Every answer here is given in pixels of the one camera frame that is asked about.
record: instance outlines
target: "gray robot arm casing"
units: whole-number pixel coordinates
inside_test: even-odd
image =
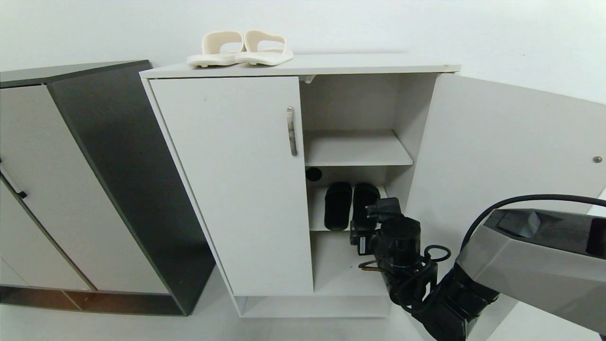
[[[457,263],[476,283],[606,335],[606,219],[494,211]]]

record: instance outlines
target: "closed cabinet door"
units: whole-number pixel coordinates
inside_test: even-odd
[[[455,260],[473,220],[517,195],[598,197],[606,185],[606,106],[533,89],[440,75],[431,99],[405,214],[421,222],[425,244]],[[585,214],[589,205],[530,201],[508,208]],[[469,341],[486,340],[513,307],[502,296]]]
[[[97,289],[168,293],[46,86],[0,90],[0,157],[25,205]]]
[[[234,295],[312,293],[298,78],[151,87]]]
[[[0,181],[0,284],[90,289],[18,200]]]

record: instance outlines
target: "cabinet side panel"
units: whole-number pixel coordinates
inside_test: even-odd
[[[414,163],[412,166],[388,167],[385,191],[391,197],[398,197],[403,212],[406,210],[415,175],[436,77],[435,73],[400,75],[393,132]]]
[[[70,78],[50,91],[143,252],[191,312],[214,259],[141,84],[150,66]]]

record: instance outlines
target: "metal door handle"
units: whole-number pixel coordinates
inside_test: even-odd
[[[17,193],[17,195],[19,196],[19,198],[21,199],[25,199],[27,197],[27,194],[24,191],[20,191],[17,188],[17,185],[15,185],[15,182],[13,181],[13,179],[10,178],[10,176],[8,175],[8,173],[6,172],[6,169],[4,169],[3,165],[2,165],[2,160],[0,159],[0,175],[2,175],[2,177],[4,178],[4,180],[7,182],[7,184],[13,188],[13,190]]]
[[[297,139],[295,137],[295,110],[293,107],[286,109],[286,119],[288,121],[288,139],[290,140],[290,153],[297,156]]]

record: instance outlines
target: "white wall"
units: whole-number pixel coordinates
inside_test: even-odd
[[[295,53],[406,51],[462,74],[606,103],[606,1],[0,2],[0,70],[183,62],[212,30],[283,34]]]

